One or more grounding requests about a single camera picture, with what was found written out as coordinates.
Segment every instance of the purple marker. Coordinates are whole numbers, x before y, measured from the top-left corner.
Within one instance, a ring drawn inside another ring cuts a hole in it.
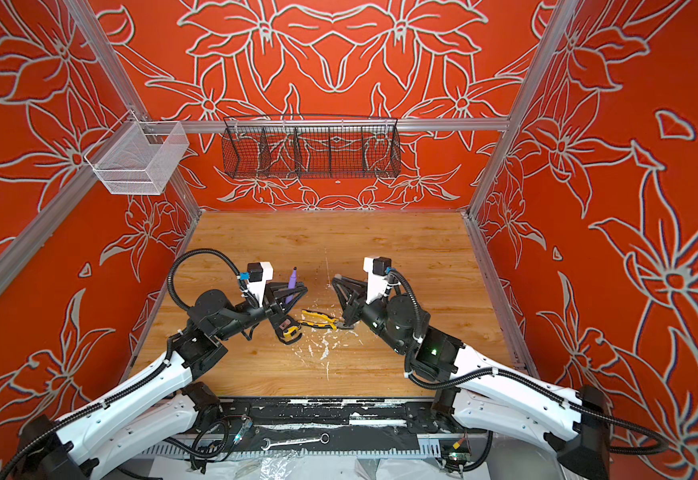
[[[290,280],[287,281],[287,288],[296,288],[296,267],[293,267],[293,273],[291,274]],[[291,300],[293,300],[293,295],[288,295],[287,298],[285,299],[286,303],[289,303]]]

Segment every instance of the black wire basket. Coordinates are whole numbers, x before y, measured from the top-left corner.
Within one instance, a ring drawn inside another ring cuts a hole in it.
[[[224,173],[231,178],[395,178],[400,174],[395,118],[242,116],[226,117],[224,122]]]

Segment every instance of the white mesh basket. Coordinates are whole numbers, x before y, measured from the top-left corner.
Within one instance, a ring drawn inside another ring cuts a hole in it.
[[[175,122],[162,144],[152,143],[137,122],[90,166],[112,194],[159,195],[189,147],[184,128]]]

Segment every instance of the red wall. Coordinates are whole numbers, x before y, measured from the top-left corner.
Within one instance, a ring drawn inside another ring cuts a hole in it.
[[[125,109],[56,0],[0,1],[0,253]],[[97,184],[0,297],[0,467],[32,418],[111,389],[189,227]]]
[[[153,118],[506,115],[554,2],[185,4],[91,1]],[[338,183],[232,180],[219,136],[192,135],[181,172],[209,210],[453,209],[469,204],[497,138],[403,136],[402,177]]]
[[[698,478],[698,1],[602,6],[567,27],[479,227],[541,377],[669,439],[612,477]]]

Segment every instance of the wood grain surface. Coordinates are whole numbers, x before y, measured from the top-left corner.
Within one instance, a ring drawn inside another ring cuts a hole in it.
[[[408,279],[431,325],[457,336],[484,355],[511,365],[493,307],[458,213],[205,213],[189,249],[215,248],[244,270],[268,261],[275,281],[287,281],[294,266],[309,289],[301,308],[341,315],[330,280],[342,274],[367,281],[363,257],[388,256]],[[223,290],[241,301],[229,267],[198,255],[179,268],[176,290],[193,304],[204,291]],[[165,351],[166,339],[187,316],[166,296],[148,332],[133,372]],[[229,353],[200,380],[219,396],[431,396],[403,378],[403,358],[361,322],[353,331],[304,328],[287,346],[268,322],[253,341],[238,335],[225,342]]]

